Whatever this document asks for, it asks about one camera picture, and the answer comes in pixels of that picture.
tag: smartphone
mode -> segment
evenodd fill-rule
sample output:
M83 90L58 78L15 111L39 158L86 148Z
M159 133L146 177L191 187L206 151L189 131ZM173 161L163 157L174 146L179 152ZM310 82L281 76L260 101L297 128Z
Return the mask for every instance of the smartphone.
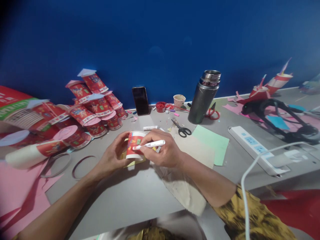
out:
M149 104L145 87L132 88L134 103L138 116L149 114Z

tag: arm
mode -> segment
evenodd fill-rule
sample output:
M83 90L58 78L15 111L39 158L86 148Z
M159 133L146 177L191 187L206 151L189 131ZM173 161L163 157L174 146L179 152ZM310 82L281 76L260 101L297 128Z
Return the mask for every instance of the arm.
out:
M123 132L113 141L99 163L58 201L44 211L18 234L19 240L64 239L84 204L100 180L130 163L120 160L126 148L129 132Z
M197 185L218 216L226 224L231 239L245 239L245 213L241 188L196 159L182 152L173 137L160 130L153 129L141 141L147 142L164 139L166 144L159 153L142 147L146 158L157 165L175 167L185 172ZM246 192L250 212L251 239L295 239L290 229L274 216L259 198Z

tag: light green paper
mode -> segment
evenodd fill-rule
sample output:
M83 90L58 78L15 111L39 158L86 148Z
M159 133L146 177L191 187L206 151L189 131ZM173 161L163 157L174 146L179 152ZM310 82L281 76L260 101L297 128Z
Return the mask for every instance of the light green paper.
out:
M193 131L192 135L196 137L200 142L206 144L215 150L214 165L222 166L224 155L226 154L229 139L220 136L210 130L198 125Z

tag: white power strip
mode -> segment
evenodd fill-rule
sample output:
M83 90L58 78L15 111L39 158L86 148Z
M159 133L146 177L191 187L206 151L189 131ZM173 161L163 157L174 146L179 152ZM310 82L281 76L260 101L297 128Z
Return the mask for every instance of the white power strip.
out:
M259 143L240 126L229 128L229 133L238 143L240 143L240 145L251 155L251 157L253 157L253 159L255 159L260 153L267 151L267 149L261 143ZM266 153L258 160L258 164L266 171L267 174L270 176L279 176L280 174L290 171L290 168L287 166L282 166L280 168L274 167L268 161L268 158L270 157L274 157L274 155L272 153Z

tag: scissors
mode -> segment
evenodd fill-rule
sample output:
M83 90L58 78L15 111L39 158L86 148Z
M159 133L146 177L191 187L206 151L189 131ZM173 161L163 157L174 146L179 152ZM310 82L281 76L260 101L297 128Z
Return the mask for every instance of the scissors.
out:
M174 123L174 125L176 125L179 128L178 133L179 133L180 137L185 138L185 137L187 137L187 135L191 135L191 131L188 128L180 127L180 125L178 123L176 123L173 119L171 119L171 121Z
M209 114L206 115L206 117L210 118L211 120L217 120L217 119L220 118L220 113L215 110L215 107L216 107L216 103L214 103L214 104L212 105L212 107L209 108ZM217 113L217 115L218 115L216 118L213 118L213 117L212 117L212 115L213 115L214 113Z

